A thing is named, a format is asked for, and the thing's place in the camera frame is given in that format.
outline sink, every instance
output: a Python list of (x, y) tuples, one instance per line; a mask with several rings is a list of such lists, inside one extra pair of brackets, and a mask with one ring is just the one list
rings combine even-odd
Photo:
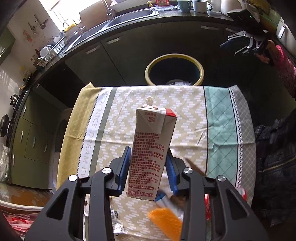
[(150, 10), (149, 8), (146, 9), (141, 9), (138, 11), (134, 12), (129, 12), (123, 15), (120, 15), (116, 17), (113, 20), (109, 20), (107, 22), (103, 22), (90, 30), (86, 31), (83, 35), (79, 36), (68, 48), (65, 52), (70, 50), (71, 48), (75, 47), (82, 41), (91, 38), (92, 36), (95, 36), (96, 34), (103, 32), (107, 29), (113, 28), (115, 26), (118, 26), (123, 23), (127, 23), (136, 19), (141, 19), (141, 18), (147, 18), (147, 17), (152, 17), (158, 15), (158, 11)]
[(158, 15), (158, 11), (150, 10), (149, 8), (134, 11), (134, 12), (129, 12), (129, 13), (123, 14), (123, 15), (118, 16), (115, 19), (111, 20), (104, 27), (104, 29), (109, 29), (109, 28), (117, 26), (119, 24), (127, 23), (129, 21), (133, 21), (133, 20), (136, 20), (136, 19), (156, 16), (156, 15)]
[(101, 31), (101, 29), (108, 23), (107, 22), (103, 22), (100, 23), (99, 25), (91, 28), (90, 30), (86, 31), (83, 35), (80, 35), (66, 50), (66, 52), (68, 50), (70, 50), (71, 48), (73, 48), (74, 46), (76, 46), (77, 44), (81, 43), (82, 41), (86, 40), (87, 38), (99, 33)]

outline pink sleeve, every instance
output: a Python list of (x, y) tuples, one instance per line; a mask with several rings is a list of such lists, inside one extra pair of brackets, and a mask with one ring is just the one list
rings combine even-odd
[(274, 65), (279, 70), (279, 76), (288, 90), (289, 94), (296, 97), (296, 68), (294, 64), (287, 58), (281, 46), (277, 45), (279, 50), (278, 56), (274, 59)]

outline orange sponge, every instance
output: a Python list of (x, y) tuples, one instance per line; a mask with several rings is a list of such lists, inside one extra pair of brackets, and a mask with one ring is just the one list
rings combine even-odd
[(168, 208), (157, 208), (148, 213), (150, 220), (172, 241), (179, 241), (182, 222)]

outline white tile wall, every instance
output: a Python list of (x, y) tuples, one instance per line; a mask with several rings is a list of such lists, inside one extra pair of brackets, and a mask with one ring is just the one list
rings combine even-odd
[[(37, 26), (37, 34), (33, 34), (28, 22), (33, 25), (36, 19), (34, 14), (37, 15), (40, 22), (48, 19), (45, 29)], [(60, 31), (54, 22), (49, 17), (48, 13), (42, 6), (39, 0), (27, 0), (24, 5), (15, 13), (7, 25), (8, 29), (15, 37), (15, 43), (12, 48), (12, 54), (23, 65), (26, 66), (31, 72), (35, 71), (33, 62), (30, 59), (35, 54), (35, 49), (41, 49), (46, 45), (50, 37), (58, 36)], [(23, 31), (26, 30), (33, 39), (30, 43), (23, 36)]]
[[(23, 83), (20, 68), (20, 63), (11, 54), (0, 65), (0, 118), (7, 114), (11, 120), (13, 108), (10, 105), (10, 97), (15, 93), (19, 95), (19, 88)], [(0, 137), (0, 153), (5, 142), (6, 136)]]

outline metal screw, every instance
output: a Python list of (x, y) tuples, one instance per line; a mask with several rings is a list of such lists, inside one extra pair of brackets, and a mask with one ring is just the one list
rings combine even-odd
[(189, 167), (186, 167), (186, 168), (184, 169), (184, 172), (185, 172), (186, 174), (190, 174), (190, 173), (193, 172), (193, 170), (192, 170), (191, 168), (189, 168)]
[(218, 181), (220, 181), (220, 182), (225, 182), (225, 181), (226, 181), (226, 177), (220, 175), (220, 176), (218, 176)]
[(74, 182), (74, 181), (77, 180), (77, 176), (76, 176), (76, 175), (70, 175), (70, 176), (68, 177), (68, 179), (69, 179), (70, 182)]
[(102, 173), (104, 173), (104, 174), (108, 174), (108, 173), (110, 173), (112, 170), (111, 170), (111, 168), (109, 168), (109, 167), (105, 167), (103, 170), (102, 170)]

